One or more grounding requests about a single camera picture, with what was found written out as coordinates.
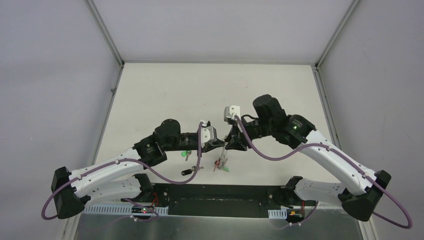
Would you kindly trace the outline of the large keyring with keys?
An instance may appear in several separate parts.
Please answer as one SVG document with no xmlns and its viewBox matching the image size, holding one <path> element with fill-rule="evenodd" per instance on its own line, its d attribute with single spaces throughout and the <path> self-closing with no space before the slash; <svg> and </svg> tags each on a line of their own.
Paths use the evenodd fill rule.
<svg viewBox="0 0 424 240">
<path fill-rule="evenodd" d="M 224 142 L 221 154 L 220 154 L 219 158 L 214 162 L 214 168 L 213 168 L 214 172 L 218 171 L 218 170 L 221 170 L 221 171 L 224 171 L 224 172 L 227 172 L 227 173 L 230 172 L 230 169 L 226 166 L 226 163 L 228 161 L 228 158 L 226 157 L 227 152 L 228 152 L 226 150 L 227 144 L 228 144 L 228 142 Z"/>
</svg>

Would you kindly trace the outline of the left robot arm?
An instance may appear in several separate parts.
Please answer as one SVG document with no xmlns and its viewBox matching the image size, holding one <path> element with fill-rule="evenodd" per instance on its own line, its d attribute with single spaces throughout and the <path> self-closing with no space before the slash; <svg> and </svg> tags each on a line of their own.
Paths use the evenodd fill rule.
<svg viewBox="0 0 424 240">
<path fill-rule="evenodd" d="M 144 170 L 176 185 L 177 181 L 160 175 L 153 167 L 167 160 L 167 152 L 196 151 L 197 158 L 203 153 L 223 147 L 224 141 L 217 137 L 210 122 L 201 121 L 195 132 L 182 132 L 180 123 L 166 119 L 153 133 L 133 147 L 105 162 L 76 170 L 65 166 L 54 171 L 51 196 L 44 204 L 41 216 L 46 215 L 47 206 L 54 202 L 56 215 L 53 219 L 68 219 L 81 213 L 87 206 L 120 199 L 138 199 L 147 202 L 152 198 L 153 188 Z"/>
</svg>

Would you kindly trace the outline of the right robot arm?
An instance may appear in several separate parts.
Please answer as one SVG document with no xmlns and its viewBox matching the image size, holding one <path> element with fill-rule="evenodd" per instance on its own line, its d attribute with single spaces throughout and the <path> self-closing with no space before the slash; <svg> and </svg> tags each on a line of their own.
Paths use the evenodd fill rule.
<svg viewBox="0 0 424 240">
<path fill-rule="evenodd" d="M 282 187 L 284 200 L 290 205 L 316 201 L 341 207 L 351 217 L 366 222 L 383 196 L 391 175 L 374 171 L 353 160 L 326 139 L 314 124 L 301 115 L 286 114 L 279 101 L 269 94 L 252 103 L 257 116 L 246 121 L 239 106 L 224 109 L 224 121 L 231 125 L 225 139 L 227 150 L 247 151 L 253 140 L 271 136 L 302 153 L 326 169 L 337 182 L 312 181 L 293 176 Z"/>
</svg>

